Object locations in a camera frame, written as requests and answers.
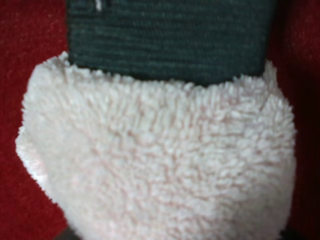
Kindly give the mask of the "red tablecloth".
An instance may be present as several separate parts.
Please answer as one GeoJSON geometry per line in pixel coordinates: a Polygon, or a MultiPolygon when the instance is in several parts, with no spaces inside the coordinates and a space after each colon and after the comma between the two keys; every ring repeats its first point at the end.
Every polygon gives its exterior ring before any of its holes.
{"type": "MultiPolygon", "coordinates": [[[[35,65],[67,47],[62,0],[0,3],[0,237],[50,240],[65,228],[61,211],[26,172],[16,154],[22,98],[35,65]]],[[[296,185],[289,226],[320,237],[320,3],[280,0],[268,57],[293,104],[296,185]]]]}

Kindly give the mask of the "pink towel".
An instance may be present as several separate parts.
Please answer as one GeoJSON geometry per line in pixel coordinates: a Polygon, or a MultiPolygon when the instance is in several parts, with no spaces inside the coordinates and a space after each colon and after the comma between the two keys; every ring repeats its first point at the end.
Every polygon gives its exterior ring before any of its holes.
{"type": "Polygon", "coordinates": [[[292,108],[266,59],[275,0],[68,0],[16,152],[82,240],[277,240],[292,108]]]}

